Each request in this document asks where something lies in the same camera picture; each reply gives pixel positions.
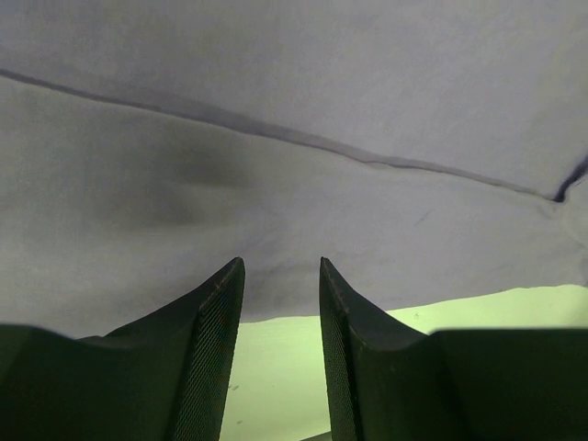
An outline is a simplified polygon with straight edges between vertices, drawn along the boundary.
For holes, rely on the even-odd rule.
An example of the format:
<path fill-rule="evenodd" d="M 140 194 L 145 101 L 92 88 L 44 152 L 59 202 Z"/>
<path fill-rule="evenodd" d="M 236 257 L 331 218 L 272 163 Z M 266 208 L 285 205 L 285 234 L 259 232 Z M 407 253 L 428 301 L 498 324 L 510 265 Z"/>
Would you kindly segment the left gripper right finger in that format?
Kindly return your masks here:
<path fill-rule="evenodd" d="M 322 352 L 335 440 L 584 440 L 587 331 L 424 334 L 320 263 Z"/>

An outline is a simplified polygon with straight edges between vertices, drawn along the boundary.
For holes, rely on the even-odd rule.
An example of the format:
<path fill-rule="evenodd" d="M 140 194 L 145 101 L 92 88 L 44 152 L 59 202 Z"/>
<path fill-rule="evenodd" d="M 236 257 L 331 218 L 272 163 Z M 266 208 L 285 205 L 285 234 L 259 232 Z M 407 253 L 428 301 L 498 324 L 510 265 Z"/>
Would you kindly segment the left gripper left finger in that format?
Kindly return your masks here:
<path fill-rule="evenodd" d="M 234 258 L 109 334 L 1 328 L 4 440 L 216 440 L 243 305 Z"/>

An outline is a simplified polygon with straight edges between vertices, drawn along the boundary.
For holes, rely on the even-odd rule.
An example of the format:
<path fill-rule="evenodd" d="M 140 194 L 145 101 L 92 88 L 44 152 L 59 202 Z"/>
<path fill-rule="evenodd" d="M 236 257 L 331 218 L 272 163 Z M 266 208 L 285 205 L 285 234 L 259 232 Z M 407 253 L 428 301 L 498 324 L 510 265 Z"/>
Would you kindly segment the purple t shirt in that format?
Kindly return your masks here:
<path fill-rule="evenodd" d="M 101 334 L 587 281 L 584 1 L 4 1 L 1 318 Z"/>

